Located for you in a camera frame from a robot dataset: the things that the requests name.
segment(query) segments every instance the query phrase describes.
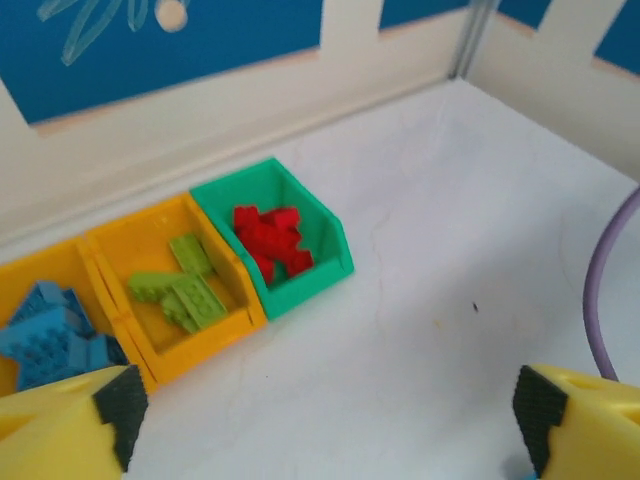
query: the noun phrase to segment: black rubber pad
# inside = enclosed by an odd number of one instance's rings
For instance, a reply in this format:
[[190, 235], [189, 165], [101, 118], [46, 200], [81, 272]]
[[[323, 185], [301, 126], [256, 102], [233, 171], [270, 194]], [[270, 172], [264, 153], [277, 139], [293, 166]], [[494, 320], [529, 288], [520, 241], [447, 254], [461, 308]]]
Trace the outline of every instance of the black rubber pad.
[[140, 371], [131, 365], [93, 395], [102, 423], [116, 432], [113, 450], [123, 472], [129, 469], [133, 447], [149, 402]]
[[544, 474], [551, 457], [549, 432], [551, 427], [562, 423], [568, 398], [533, 368], [525, 365], [520, 369], [513, 395], [513, 411], [538, 478]]

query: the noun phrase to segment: green storage bin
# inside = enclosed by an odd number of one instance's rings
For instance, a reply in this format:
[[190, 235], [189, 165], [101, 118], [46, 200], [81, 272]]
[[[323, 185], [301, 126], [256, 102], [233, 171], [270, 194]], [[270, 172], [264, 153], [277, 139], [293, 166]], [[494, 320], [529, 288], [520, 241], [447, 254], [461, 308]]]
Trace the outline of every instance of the green storage bin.
[[[213, 180], [191, 195], [220, 235], [244, 262], [269, 320], [353, 273], [353, 260], [340, 220], [275, 158]], [[267, 286], [255, 261], [233, 231], [233, 209], [256, 205], [260, 212], [296, 207], [300, 212], [301, 248], [308, 248], [315, 266], [294, 278], [276, 272]]]

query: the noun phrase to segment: lego piece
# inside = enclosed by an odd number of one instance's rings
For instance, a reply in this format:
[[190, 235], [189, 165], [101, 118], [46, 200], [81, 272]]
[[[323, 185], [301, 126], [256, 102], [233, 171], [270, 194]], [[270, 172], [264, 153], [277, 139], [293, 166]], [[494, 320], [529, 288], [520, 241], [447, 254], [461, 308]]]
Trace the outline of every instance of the lego piece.
[[113, 365], [129, 365], [129, 360], [127, 360], [118, 340], [111, 335], [105, 335], [105, 338], [107, 340], [107, 355], [111, 363]]
[[260, 221], [280, 230], [295, 229], [300, 223], [300, 212], [295, 207], [275, 208], [260, 215]]
[[260, 221], [260, 213], [258, 207], [235, 207], [233, 209], [233, 228], [240, 230], [245, 227], [251, 227]]
[[309, 250], [298, 250], [285, 265], [289, 278], [313, 268], [313, 257]]
[[73, 370], [77, 370], [78, 374], [86, 373], [88, 371], [87, 365], [89, 363], [90, 342], [73, 332], [69, 332], [67, 339], [68, 359], [66, 361], [66, 366]]
[[227, 309], [201, 275], [183, 278], [171, 288], [200, 329], [222, 319], [227, 313]]
[[107, 350], [107, 337], [98, 334], [89, 341], [87, 348], [87, 372], [112, 366]]
[[198, 325], [189, 316], [189, 312], [175, 292], [169, 292], [160, 302], [160, 306], [162, 313], [171, 323], [180, 325], [189, 333], [196, 333], [199, 330]]
[[86, 339], [71, 329], [58, 330], [48, 338], [31, 336], [20, 345], [20, 373], [16, 389], [23, 391], [80, 375], [87, 371]]
[[89, 338], [95, 335], [96, 331], [93, 328], [93, 325], [91, 325], [89, 316], [84, 310], [84, 307], [82, 306], [82, 303], [80, 303], [80, 299], [73, 288], [63, 290], [62, 295], [67, 300], [67, 308], [75, 313], [80, 319], [80, 328], [77, 332], [78, 335], [81, 335], [84, 338]]
[[209, 257], [193, 233], [172, 239], [169, 246], [183, 272], [198, 275], [213, 272]]
[[136, 272], [129, 277], [129, 290], [139, 302], [159, 302], [171, 291], [171, 284], [184, 273]]
[[0, 354], [21, 361], [24, 348], [30, 344], [45, 344], [64, 336], [70, 329], [78, 330], [80, 319], [65, 307], [56, 307], [0, 330]]
[[58, 285], [53, 282], [36, 282], [8, 323], [16, 325], [40, 312], [67, 304], [68, 302]]
[[247, 251], [263, 255], [272, 260], [287, 263], [295, 254], [299, 235], [289, 230], [278, 230], [263, 223], [244, 228], [238, 238]]
[[270, 258], [264, 257], [258, 253], [249, 252], [253, 259], [255, 260], [258, 268], [260, 269], [260, 273], [264, 277], [264, 281], [267, 285], [273, 283], [274, 271], [275, 271], [275, 262]]

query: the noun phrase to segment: plastic bin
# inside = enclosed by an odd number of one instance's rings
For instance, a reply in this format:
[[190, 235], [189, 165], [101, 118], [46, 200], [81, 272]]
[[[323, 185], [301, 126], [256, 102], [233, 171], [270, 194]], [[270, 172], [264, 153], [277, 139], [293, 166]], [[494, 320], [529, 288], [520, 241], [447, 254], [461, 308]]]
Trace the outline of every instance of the plastic bin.
[[[160, 305], [134, 300], [127, 287], [137, 271], [179, 272], [169, 241], [196, 234], [216, 271], [207, 277], [227, 309], [217, 323], [189, 334], [170, 323]], [[122, 322], [159, 384], [166, 384], [266, 325], [266, 317], [243, 263], [198, 208], [182, 194], [87, 233]]]
[[[286, 313], [354, 271], [340, 220], [275, 158], [191, 190], [216, 229], [247, 266], [269, 320]], [[233, 231], [233, 208], [256, 205], [261, 212], [294, 206], [301, 216], [303, 248], [315, 266], [292, 279], [276, 276], [267, 286], [258, 266]]]
[[[139, 366], [147, 392], [157, 388], [129, 334], [118, 322], [110, 322], [118, 319], [118, 312], [82, 238], [64, 241], [0, 267], [0, 327], [6, 325], [38, 280], [56, 282], [61, 288], [73, 288], [95, 329], [114, 335], [129, 362]], [[0, 396], [15, 393], [17, 375], [16, 362], [0, 357]]]

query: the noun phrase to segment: pile of blue bricks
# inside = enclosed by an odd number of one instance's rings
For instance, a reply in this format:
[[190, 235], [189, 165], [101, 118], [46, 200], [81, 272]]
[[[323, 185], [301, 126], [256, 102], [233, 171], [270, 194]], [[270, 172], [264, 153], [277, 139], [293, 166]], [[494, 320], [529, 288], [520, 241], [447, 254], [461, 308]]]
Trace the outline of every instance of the pile of blue bricks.
[[45, 281], [0, 330], [0, 354], [20, 366], [16, 391], [128, 363], [115, 338], [96, 333], [73, 289]]

